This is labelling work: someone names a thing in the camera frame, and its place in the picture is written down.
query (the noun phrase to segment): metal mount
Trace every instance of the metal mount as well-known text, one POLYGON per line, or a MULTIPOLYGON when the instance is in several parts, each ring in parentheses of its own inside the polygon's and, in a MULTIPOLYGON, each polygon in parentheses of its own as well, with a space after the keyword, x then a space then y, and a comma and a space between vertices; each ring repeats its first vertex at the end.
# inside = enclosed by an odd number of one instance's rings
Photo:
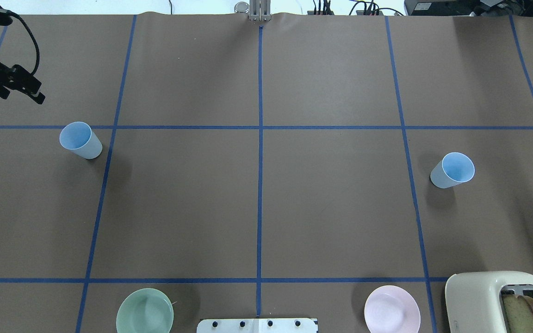
POLYGON ((318 333, 310 318, 202 320, 197 333, 318 333))
POLYGON ((271 0, 250 0, 248 18, 252 22, 271 21, 271 0))

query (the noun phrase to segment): white metal plate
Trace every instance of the white metal plate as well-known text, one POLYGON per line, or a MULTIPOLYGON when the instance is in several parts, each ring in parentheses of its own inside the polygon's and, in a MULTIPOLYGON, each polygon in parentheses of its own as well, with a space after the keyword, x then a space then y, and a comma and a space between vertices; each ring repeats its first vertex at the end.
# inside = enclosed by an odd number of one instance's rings
POLYGON ((197 325, 197 333, 318 333, 318 320, 310 318, 202 320, 197 325))

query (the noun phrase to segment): cup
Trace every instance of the cup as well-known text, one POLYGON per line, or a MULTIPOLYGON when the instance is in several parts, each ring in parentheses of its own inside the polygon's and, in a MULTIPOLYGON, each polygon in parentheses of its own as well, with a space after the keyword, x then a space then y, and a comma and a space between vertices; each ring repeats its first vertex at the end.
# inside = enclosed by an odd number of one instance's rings
POLYGON ((74 122, 65 126, 59 135, 63 148, 87 160, 97 158, 102 152, 102 143, 84 122, 74 122))
POLYGON ((474 177, 472 160, 462 153, 449 153, 431 171, 431 183, 439 188, 448 188, 466 183, 474 177))

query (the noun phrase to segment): gray tabletop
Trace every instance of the gray tabletop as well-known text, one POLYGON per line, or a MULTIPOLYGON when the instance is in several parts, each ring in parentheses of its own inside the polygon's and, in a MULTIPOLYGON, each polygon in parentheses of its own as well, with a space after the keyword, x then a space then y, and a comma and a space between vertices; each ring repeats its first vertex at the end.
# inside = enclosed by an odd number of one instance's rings
MULTIPOLYGON (((533 274, 533 18, 25 19, 47 99, 0 99, 0 332, 112 332, 154 287, 178 333, 361 333, 384 284, 448 332, 451 274, 533 274), (59 145, 78 120, 95 160, 59 145), (452 151, 476 176, 440 190, 452 151)), ((0 59, 31 69, 21 25, 0 59)))

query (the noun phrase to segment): bowl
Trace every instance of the bowl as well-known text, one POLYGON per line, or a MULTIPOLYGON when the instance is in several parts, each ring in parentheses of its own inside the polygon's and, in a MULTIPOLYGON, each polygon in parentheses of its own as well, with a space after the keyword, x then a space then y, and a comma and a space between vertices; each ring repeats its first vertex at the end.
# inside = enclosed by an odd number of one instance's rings
POLYGON ((415 299, 396 286, 375 289, 367 298, 363 313, 372 333, 417 333, 421 326, 415 299))
POLYGON ((169 333, 173 322, 172 302, 164 293, 139 289, 118 308, 117 333, 169 333))

